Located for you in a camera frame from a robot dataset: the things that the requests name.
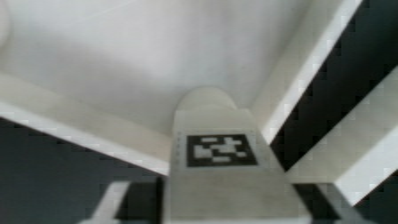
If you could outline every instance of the black and white square marker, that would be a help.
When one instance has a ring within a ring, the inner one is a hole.
[[[257,165],[257,160],[243,134],[188,136],[188,167],[254,165]]]

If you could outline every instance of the white panel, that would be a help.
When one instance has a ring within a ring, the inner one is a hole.
[[[9,37],[9,13],[3,0],[0,0],[0,48]]]
[[[167,174],[170,139],[0,73],[0,117]]]
[[[291,167],[295,183],[332,182],[352,204],[398,169],[398,69]]]
[[[265,82],[252,113],[272,142],[296,101],[311,83],[360,0],[316,0]]]
[[[183,94],[254,101],[309,0],[7,0],[3,71],[170,134]]]

